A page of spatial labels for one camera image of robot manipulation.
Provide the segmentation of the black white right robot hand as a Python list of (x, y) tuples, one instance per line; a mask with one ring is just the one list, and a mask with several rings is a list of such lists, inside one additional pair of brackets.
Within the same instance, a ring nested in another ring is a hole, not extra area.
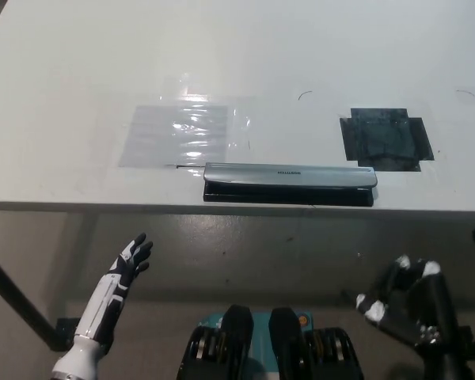
[(355, 297), (365, 320), (417, 351), (461, 353), (458, 321), (438, 262), (395, 259)]

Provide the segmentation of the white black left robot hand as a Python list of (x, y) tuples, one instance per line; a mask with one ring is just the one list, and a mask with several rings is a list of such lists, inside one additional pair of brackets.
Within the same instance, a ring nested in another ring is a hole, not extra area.
[(92, 340), (103, 348), (112, 345), (132, 283), (150, 263), (153, 243), (142, 233), (122, 250), (95, 287), (75, 330), (74, 342)]

